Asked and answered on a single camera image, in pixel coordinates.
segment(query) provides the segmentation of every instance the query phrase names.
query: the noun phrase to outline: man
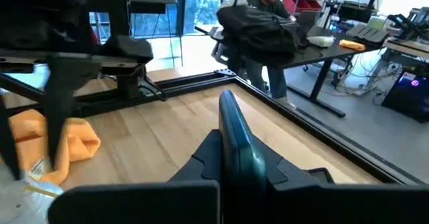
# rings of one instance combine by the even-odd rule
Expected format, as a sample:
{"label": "man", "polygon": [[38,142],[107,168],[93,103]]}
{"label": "man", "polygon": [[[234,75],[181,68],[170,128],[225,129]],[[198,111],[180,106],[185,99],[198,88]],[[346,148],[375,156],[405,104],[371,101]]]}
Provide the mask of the man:
{"label": "man", "polygon": [[[247,2],[260,10],[268,11],[280,17],[296,21],[295,17],[293,15],[290,15],[285,10],[283,3],[280,0],[247,0]],[[265,84],[262,79],[263,64],[260,64],[247,57],[243,57],[243,59],[246,64],[247,78],[251,81],[253,86],[263,92],[266,92]],[[272,68],[269,66],[267,67],[267,69],[271,96],[273,97],[273,99],[275,99],[278,103],[282,104],[287,108],[296,109],[296,106],[289,101],[286,95],[287,87],[283,70]]]}

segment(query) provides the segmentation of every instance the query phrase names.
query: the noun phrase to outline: black metal frame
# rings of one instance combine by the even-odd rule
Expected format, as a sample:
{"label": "black metal frame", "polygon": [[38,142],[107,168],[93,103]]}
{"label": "black metal frame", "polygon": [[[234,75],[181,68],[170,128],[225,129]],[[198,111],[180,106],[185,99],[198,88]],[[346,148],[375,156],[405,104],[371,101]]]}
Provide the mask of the black metal frame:
{"label": "black metal frame", "polygon": [[311,94],[305,93],[304,91],[301,91],[300,89],[298,89],[294,86],[291,86],[291,85],[288,85],[288,89],[290,89],[292,92],[300,95],[301,97],[308,99],[309,101],[318,105],[319,107],[322,107],[323,109],[326,109],[327,111],[330,111],[331,113],[334,113],[338,117],[345,117],[346,114],[343,111],[341,111],[335,107],[332,107],[329,104],[324,103],[324,102],[317,99],[317,96],[319,95],[320,90],[323,87],[324,80],[326,79],[326,76],[329,73],[329,69],[330,69],[330,66],[332,65],[332,61],[333,61],[332,59],[326,60],[323,63],[322,69],[320,70],[319,75],[317,76],[317,80],[316,80],[316,83],[314,83],[313,90],[312,90]]}
{"label": "black metal frame", "polygon": [[[137,84],[135,81],[137,79],[136,76],[131,76],[130,78],[133,78],[134,80],[131,79],[124,83],[119,83],[118,85],[123,86],[118,89],[75,97],[75,104],[72,112],[73,116],[88,117],[158,100],[157,96],[144,95],[141,92],[132,95],[128,94],[127,89],[135,88],[135,84]],[[29,85],[18,85],[14,79],[13,81],[9,80],[10,79],[7,77],[3,77],[3,80],[0,81],[0,83],[2,83],[0,86],[3,87],[4,83],[7,82],[10,86],[14,86],[9,87],[10,91],[36,101],[40,100],[40,90]],[[237,84],[249,94],[253,95],[277,111],[280,115],[292,121],[298,127],[301,127],[322,143],[334,149],[380,181],[399,184],[423,183],[421,180],[409,175],[373,152],[360,146],[353,140],[347,139],[347,137],[336,132],[329,126],[324,125],[322,122],[309,116],[307,113],[302,112],[301,110],[295,112],[286,109],[238,76],[212,72],[171,80],[163,80],[156,82],[156,84],[169,97],[177,97],[227,84]],[[39,101],[39,103],[33,105],[10,108],[8,109],[8,114],[13,115],[27,109],[36,109],[43,112],[41,101]]]}

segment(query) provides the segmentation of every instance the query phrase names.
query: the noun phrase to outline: orange towel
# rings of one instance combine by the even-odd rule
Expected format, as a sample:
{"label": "orange towel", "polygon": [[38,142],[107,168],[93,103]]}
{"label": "orange towel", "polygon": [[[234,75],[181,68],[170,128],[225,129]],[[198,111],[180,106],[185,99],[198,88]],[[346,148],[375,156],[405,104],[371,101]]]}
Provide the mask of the orange towel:
{"label": "orange towel", "polygon": [[[16,140],[21,169],[30,172],[46,154],[45,117],[36,110],[28,110],[9,118]],[[100,147],[100,139],[84,119],[70,118],[64,128],[64,137],[58,148],[56,169],[52,172],[32,175],[35,180],[60,184],[67,175],[70,162],[92,158]]]}
{"label": "orange towel", "polygon": [[356,42],[352,42],[350,40],[341,40],[340,46],[350,48],[357,51],[363,51],[365,50],[365,46]]}

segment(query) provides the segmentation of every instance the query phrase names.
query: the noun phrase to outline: wooden floor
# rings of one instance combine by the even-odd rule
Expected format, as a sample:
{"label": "wooden floor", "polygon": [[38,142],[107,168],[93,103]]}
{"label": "wooden floor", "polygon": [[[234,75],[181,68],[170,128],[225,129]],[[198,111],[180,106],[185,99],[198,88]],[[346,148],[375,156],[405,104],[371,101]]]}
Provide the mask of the wooden floor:
{"label": "wooden floor", "polygon": [[[177,71],[172,74],[183,75]],[[171,77],[166,72],[151,76],[154,81]],[[93,80],[78,94],[114,86],[112,80]],[[225,89],[235,94],[252,132],[298,167],[328,168],[338,183],[378,182],[242,88],[226,85],[88,117],[101,147],[94,158],[71,164],[61,187],[167,181],[210,130],[218,128],[219,95]]]}

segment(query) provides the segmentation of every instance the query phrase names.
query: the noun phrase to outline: office chair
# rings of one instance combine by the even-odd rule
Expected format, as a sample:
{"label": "office chair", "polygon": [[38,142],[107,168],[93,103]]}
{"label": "office chair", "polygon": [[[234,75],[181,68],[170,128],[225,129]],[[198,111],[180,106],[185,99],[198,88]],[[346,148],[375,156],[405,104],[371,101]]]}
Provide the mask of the office chair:
{"label": "office chair", "polygon": [[212,51],[212,57],[219,63],[227,65],[227,58],[230,56],[228,48],[223,44],[217,42]]}

